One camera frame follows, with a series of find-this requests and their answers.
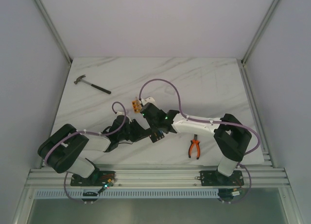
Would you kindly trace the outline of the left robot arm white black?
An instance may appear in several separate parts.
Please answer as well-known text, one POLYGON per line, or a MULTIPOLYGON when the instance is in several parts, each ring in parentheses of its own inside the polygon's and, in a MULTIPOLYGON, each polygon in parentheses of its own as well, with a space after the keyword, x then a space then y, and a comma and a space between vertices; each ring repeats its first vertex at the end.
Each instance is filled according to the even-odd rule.
MULTIPOLYGON (((98 150, 108 153, 123 141, 137 142, 147 138, 151 128, 144 129, 135 119, 119 115, 102 132, 89 133, 104 140, 105 145, 98 150)), ((89 142, 86 134, 87 131, 77 131, 71 124, 65 124, 39 146, 37 153, 57 173, 76 174, 88 186, 94 186, 99 182, 99 169, 89 159, 80 157, 89 142)))

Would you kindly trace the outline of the black fuse box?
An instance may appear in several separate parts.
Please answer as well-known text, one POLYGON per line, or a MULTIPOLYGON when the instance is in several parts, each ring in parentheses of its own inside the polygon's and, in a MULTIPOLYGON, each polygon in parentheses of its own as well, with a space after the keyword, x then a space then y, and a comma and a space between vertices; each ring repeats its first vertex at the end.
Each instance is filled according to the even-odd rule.
POLYGON ((151 132, 150 132, 149 138, 152 141, 152 143, 155 143, 155 142, 163 139, 164 138, 164 134, 160 130, 152 129, 151 132))

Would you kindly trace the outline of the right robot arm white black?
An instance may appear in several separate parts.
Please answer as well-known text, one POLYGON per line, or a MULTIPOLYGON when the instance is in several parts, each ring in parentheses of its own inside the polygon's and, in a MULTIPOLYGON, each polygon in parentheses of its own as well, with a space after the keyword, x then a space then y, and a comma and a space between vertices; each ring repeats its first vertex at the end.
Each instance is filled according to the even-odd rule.
POLYGON ((201 118, 182 114, 177 110, 165 113, 153 103, 145 104, 140 110, 150 127, 163 133, 187 133, 213 136, 223 156, 218 165, 215 179, 225 185, 231 181, 233 171, 244 157, 252 135, 231 114, 222 118, 201 118))

